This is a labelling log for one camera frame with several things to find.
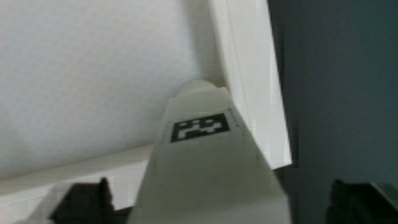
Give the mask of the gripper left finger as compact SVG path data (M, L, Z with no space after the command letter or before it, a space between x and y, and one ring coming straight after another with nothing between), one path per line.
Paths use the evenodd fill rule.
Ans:
M55 224L116 224L109 180L77 183L50 215Z

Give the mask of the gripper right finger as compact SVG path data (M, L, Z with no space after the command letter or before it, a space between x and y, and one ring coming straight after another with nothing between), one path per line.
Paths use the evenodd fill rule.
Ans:
M336 180L325 224L398 224L398 187Z

